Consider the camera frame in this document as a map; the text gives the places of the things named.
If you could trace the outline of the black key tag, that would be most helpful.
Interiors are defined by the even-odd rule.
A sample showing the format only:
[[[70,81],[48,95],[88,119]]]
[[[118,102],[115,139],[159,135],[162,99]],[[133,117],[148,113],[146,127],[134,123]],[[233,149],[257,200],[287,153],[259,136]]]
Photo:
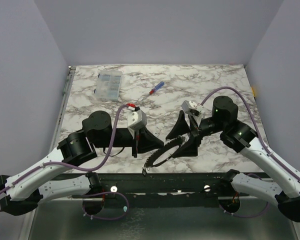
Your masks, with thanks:
[[[141,173],[145,177],[147,175],[147,169],[143,167]]]

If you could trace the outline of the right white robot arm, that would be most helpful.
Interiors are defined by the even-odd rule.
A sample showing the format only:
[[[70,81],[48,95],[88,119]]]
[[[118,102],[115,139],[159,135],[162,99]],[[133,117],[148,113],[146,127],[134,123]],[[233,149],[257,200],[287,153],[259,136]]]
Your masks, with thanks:
[[[276,206],[291,221],[300,223],[300,171],[261,142],[258,133],[238,120],[238,106],[228,96],[213,100],[211,117],[204,118],[201,104],[185,100],[167,140],[187,134],[188,140],[173,158],[196,157],[203,137],[219,133],[221,141],[259,166],[271,179],[265,182],[237,170],[229,170],[219,189],[230,196],[248,194]]]

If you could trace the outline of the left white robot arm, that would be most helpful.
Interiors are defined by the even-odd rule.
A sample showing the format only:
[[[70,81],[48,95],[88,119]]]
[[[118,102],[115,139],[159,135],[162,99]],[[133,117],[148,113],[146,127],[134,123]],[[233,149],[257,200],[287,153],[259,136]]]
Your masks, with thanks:
[[[127,127],[116,128],[102,110],[82,121],[82,128],[68,135],[42,160],[14,176],[0,175],[0,212],[24,215],[38,205],[67,196],[96,197],[102,185],[96,167],[81,168],[82,175],[70,179],[55,177],[97,157],[96,149],[131,148],[133,157],[162,148],[162,140],[147,128],[147,116],[136,109],[128,113]]]

